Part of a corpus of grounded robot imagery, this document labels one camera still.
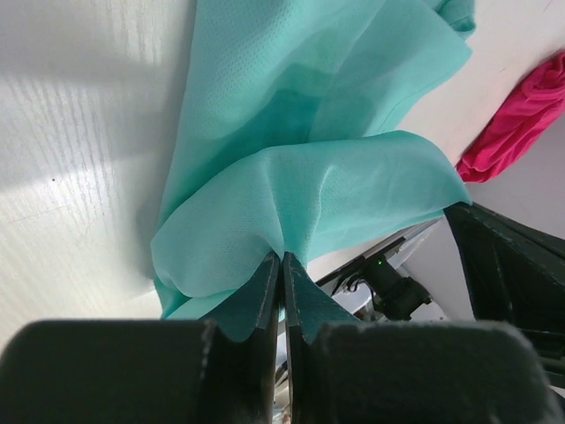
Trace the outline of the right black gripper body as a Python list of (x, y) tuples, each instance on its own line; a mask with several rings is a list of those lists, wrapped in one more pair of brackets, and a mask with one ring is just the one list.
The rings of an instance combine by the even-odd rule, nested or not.
[(540, 353), (563, 353), (564, 240), (479, 204), (445, 216), (474, 317), (513, 325)]

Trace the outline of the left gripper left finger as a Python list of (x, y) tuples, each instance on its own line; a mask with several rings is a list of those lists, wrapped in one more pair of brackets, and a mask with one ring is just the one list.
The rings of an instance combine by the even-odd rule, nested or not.
[(280, 260), (207, 317), (40, 321), (1, 356), (4, 423), (269, 423)]

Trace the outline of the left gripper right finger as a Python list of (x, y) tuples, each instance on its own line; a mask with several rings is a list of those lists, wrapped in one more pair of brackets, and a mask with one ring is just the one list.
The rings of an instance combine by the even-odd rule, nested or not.
[(282, 261), (295, 423), (553, 423), (531, 344), (496, 322), (361, 322)]

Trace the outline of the pink t-shirt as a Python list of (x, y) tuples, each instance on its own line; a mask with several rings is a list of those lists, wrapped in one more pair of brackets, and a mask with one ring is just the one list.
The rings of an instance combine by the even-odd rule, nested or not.
[(512, 89), (456, 165), (465, 183), (485, 183), (524, 156), (564, 113), (564, 52), (539, 64)]

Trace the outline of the teal t-shirt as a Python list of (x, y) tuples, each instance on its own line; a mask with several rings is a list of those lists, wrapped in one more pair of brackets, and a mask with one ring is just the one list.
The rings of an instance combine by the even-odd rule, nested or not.
[(162, 315), (198, 319), (269, 253), (302, 264), (470, 195), (398, 129), (467, 62), (472, 1), (200, 1), (151, 243)]

